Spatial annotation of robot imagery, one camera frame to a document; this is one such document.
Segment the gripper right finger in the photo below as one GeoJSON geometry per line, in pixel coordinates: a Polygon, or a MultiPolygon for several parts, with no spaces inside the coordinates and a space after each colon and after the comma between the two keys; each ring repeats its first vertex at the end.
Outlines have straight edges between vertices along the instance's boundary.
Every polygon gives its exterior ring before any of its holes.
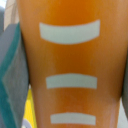
{"type": "Polygon", "coordinates": [[[128,52],[123,83],[122,102],[126,117],[128,117],[128,52]]]}

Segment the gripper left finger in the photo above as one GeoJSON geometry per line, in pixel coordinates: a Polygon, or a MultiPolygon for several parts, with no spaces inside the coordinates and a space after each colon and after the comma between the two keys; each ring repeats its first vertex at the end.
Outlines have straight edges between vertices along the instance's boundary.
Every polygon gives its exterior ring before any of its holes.
{"type": "Polygon", "coordinates": [[[19,24],[0,36],[0,128],[21,128],[29,74],[19,24]]]}

